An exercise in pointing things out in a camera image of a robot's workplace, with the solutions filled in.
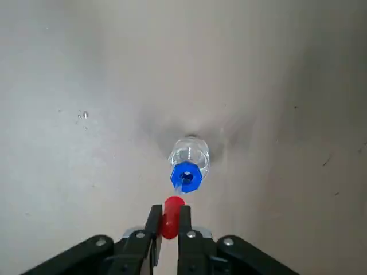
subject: metal bolt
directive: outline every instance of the metal bolt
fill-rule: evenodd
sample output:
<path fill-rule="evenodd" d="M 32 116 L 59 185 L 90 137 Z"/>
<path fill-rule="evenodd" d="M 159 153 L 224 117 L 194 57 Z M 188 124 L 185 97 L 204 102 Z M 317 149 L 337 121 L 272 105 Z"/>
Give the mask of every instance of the metal bolt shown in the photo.
<path fill-rule="evenodd" d="M 96 246 L 103 246 L 105 245 L 107 242 L 104 238 L 99 238 L 99 240 L 96 242 Z"/>
<path fill-rule="evenodd" d="M 223 240 L 223 243 L 227 246 L 231 246 L 234 244 L 233 240 L 231 238 L 226 238 Z"/>
<path fill-rule="evenodd" d="M 136 237 L 138 239 L 144 238 L 144 236 L 145 236 L 144 232 L 139 232 L 138 234 L 136 234 Z"/>
<path fill-rule="evenodd" d="M 186 235 L 187 235 L 190 239 L 195 238 L 195 236 L 196 236 L 195 231 L 189 231 Z"/>

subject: plastic bottle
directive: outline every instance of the plastic bottle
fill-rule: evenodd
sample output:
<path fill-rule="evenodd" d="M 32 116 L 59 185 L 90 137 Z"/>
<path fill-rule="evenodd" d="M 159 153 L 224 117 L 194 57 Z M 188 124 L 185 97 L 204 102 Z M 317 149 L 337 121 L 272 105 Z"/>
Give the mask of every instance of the plastic bottle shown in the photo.
<path fill-rule="evenodd" d="M 194 136 L 179 139 L 169 156 L 171 181 L 176 194 L 199 188 L 209 170 L 209 148 L 205 141 Z"/>

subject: red cylinder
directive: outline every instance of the red cylinder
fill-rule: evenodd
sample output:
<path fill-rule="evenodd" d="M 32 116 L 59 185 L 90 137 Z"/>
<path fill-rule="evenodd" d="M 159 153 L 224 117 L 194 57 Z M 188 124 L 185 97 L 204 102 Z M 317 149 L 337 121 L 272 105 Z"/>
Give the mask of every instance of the red cylinder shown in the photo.
<path fill-rule="evenodd" d="M 178 196 L 166 199 L 162 221 L 162 236 L 164 238 L 173 239 L 177 236 L 179 210 L 182 205 L 185 205 L 185 201 Z"/>

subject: white surface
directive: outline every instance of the white surface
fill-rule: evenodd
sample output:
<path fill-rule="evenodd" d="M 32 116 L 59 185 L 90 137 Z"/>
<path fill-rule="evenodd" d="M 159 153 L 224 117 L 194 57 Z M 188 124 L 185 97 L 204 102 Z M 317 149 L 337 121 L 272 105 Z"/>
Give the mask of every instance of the white surface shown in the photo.
<path fill-rule="evenodd" d="M 0 274 L 144 223 L 193 132 L 215 153 L 194 225 L 367 274 L 366 3 L 346 2 L 1 1 Z"/>

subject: blue bottle cap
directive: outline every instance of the blue bottle cap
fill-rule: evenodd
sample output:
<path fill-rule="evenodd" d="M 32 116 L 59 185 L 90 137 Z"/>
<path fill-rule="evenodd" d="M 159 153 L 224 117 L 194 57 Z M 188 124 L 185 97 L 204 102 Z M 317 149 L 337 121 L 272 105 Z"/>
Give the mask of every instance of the blue bottle cap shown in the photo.
<path fill-rule="evenodd" d="M 182 185 L 181 191 L 190 193 L 199 188 L 202 175 L 198 165 L 191 162 L 181 162 L 173 168 L 171 181 L 175 188 L 177 185 Z"/>

